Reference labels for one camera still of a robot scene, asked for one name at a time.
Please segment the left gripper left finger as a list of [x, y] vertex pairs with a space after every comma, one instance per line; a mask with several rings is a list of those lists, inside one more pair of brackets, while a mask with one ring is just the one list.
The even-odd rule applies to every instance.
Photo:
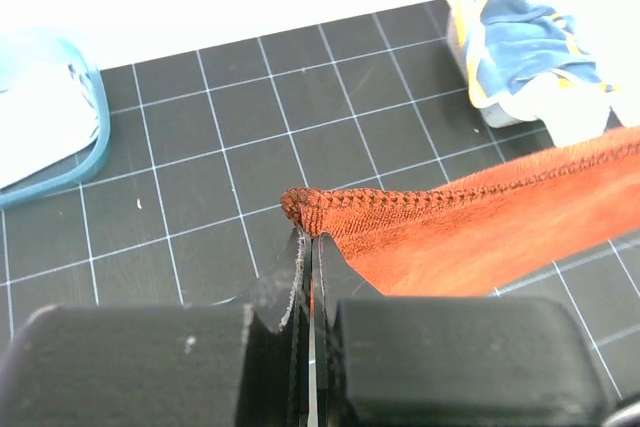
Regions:
[[1, 362], [5, 426], [303, 426], [310, 239], [213, 306], [35, 311]]

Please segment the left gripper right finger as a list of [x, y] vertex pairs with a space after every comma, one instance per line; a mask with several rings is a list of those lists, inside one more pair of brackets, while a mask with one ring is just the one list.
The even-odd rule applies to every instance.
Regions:
[[322, 426], [602, 426], [615, 404], [544, 297], [385, 297], [313, 241]]

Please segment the brown towel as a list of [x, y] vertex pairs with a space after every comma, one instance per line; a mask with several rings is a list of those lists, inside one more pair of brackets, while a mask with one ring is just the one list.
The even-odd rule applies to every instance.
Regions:
[[287, 218], [330, 235], [379, 292], [485, 294], [639, 226], [639, 131], [615, 128], [430, 191], [292, 188]]

